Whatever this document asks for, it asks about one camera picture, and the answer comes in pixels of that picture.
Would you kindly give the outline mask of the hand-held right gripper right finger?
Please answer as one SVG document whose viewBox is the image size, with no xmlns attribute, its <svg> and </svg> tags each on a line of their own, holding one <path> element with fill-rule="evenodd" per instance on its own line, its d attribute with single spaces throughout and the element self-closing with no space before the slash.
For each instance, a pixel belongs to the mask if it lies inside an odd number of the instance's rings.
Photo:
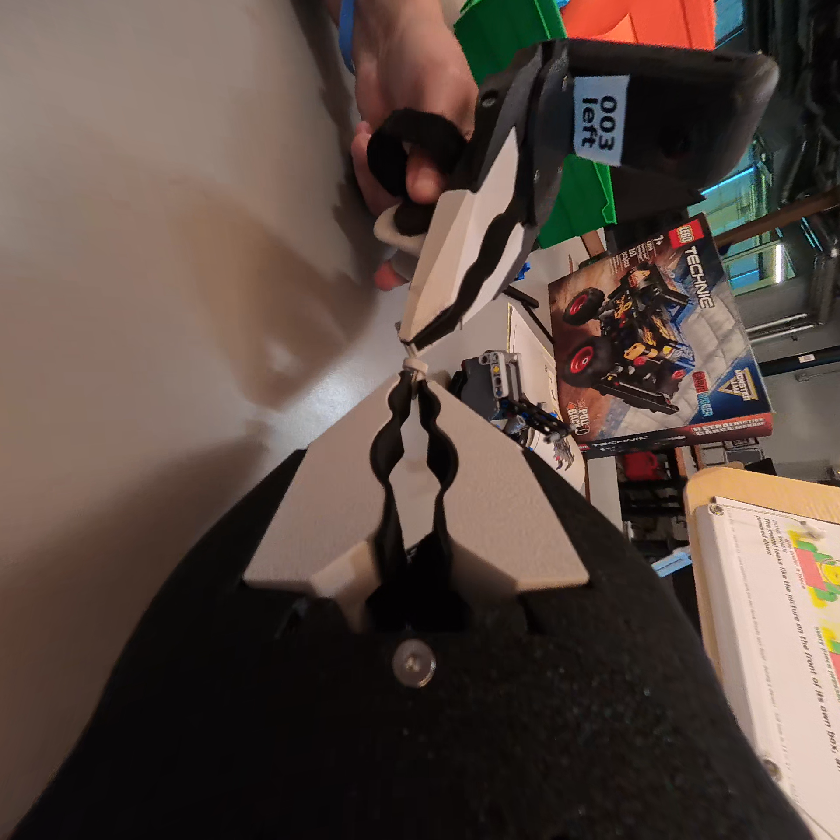
<svg viewBox="0 0 840 840">
<path fill-rule="evenodd" d="M 451 446 L 455 473 L 442 480 L 451 578 L 464 597 L 515 597 L 575 588 L 590 580 L 564 522 L 587 499 L 539 455 L 514 443 L 433 381 L 428 437 Z"/>
</svg>

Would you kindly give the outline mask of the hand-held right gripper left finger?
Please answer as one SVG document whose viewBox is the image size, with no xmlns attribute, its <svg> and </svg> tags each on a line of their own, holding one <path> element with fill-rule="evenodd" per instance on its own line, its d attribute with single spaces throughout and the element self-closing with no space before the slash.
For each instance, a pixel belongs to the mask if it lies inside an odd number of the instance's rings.
<svg viewBox="0 0 840 840">
<path fill-rule="evenodd" d="M 371 448 L 396 419 L 389 399 L 405 396 L 412 397 L 408 371 L 309 445 L 244 573 L 247 585 L 331 600 L 352 630 L 365 629 L 366 600 L 381 583 L 374 540 L 385 506 Z"/>
</svg>

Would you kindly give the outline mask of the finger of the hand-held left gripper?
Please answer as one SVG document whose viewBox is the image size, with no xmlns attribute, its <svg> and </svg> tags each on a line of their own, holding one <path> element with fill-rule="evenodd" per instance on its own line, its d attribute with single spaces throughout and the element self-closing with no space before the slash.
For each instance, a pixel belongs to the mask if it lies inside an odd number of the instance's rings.
<svg viewBox="0 0 840 840">
<path fill-rule="evenodd" d="M 455 302 L 459 282 L 478 256 L 494 218 L 512 217 L 523 224 L 522 204 L 516 194 L 518 168 L 518 136 L 513 128 L 476 192 L 448 191 L 438 200 L 410 283 L 398 333 L 402 343 L 415 347 L 436 344 L 429 341 L 429 326 Z M 471 312 L 467 321 L 480 310 Z"/>
<path fill-rule="evenodd" d="M 529 257 L 536 234 L 512 217 L 496 217 L 481 240 L 478 256 L 459 282 L 455 302 L 429 326 L 429 341 L 436 343 L 466 322 L 514 281 Z"/>
</svg>

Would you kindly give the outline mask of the person's left hand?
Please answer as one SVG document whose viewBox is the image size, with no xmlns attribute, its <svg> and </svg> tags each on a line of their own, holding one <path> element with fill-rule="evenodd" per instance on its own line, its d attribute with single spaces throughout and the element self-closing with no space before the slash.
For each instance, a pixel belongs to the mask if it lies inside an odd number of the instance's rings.
<svg viewBox="0 0 840 840">
<path fill-rule="evenodd" d="M 477 86 L 444 10 L 435 1 L 353 2 L 350 57 L 360 121 L 350 156 L 366 206 L 374 217 L 397 203 L 370 172 L 366 151 L 373 132 L 395 110 L 432 112 L 469 138 Z"/>
</svg>

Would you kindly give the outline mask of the orange plastic bin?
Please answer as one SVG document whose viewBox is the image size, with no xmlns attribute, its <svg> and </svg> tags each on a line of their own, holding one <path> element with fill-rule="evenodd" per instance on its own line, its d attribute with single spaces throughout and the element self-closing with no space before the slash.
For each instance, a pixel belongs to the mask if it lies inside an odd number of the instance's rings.
<svg viewBox="0 0 840 840">
<path fill-rule="evenodd" d="M 560 11 L 569 37 L 714 50 L 713 1 L 570 1 Z"/>
</svg>

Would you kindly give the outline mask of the white instruction booklet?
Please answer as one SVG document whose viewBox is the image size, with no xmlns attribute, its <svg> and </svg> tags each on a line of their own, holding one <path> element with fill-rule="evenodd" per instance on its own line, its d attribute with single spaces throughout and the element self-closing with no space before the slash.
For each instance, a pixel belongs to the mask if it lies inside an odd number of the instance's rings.
<svg viewBox="0 0 840 840">
<path fill-rule="evenodd" d="M 553 355 L 532 329 L 532 321 L 516 304 L 508 305 L 507 351 L 518 357 L 523 394 L 543 411 L 561 420 L 557 374 Z M 543 435 L 524 427 L 521 445 L 544 460 L 581 494 L 585 491 L 585 462 L 573 436 L 558 444 L 548 444 Z"/>
</svg>

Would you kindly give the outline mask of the partly built toy vehicle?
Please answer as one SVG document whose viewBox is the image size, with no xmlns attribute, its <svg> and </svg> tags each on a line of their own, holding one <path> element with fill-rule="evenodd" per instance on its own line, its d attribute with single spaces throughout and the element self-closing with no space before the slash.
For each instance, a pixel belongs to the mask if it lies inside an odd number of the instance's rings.
<svg viewBox="0 0 840 840">
<path fill-rule="evenodd" d="M 520 353 L 488 350 L 464 360 L 450 391 L 522 447 L 527 448 L 538 438 L 559 444 L 572 435 L 570 427 L 547 404 L 534 402 L 527 395 Z"/>
</svg>

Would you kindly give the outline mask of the green plastic bin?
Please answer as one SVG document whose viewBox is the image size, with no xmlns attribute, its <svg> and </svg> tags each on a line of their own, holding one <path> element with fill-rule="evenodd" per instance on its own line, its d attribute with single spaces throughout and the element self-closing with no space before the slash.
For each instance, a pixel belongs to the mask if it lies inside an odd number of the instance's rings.
<svg viewBox="0 0 840 840">
<path fill-rule="evenodd" d="M 554 1 L 469 1 L 455 21 L 455 36 L 479 86 L 506 69 L 515 54 L 566 37 Z M 539 234 L 547 249 L 616 222 L 610 168 L 572 155 L 563 166 L 558 199 Z"/>
</svg>

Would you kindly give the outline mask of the printed toy truck box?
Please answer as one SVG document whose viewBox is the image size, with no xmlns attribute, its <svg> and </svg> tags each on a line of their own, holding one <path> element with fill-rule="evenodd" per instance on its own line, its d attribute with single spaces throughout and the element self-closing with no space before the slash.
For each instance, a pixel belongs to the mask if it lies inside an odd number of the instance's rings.
<svg viewBox="0 0 840 840">
<path fill-rule="evenodd" d="M 553 281 L 548 296 L 560 412 L 584 457 L 772 434 L 705 214 Z"/>
</svg>

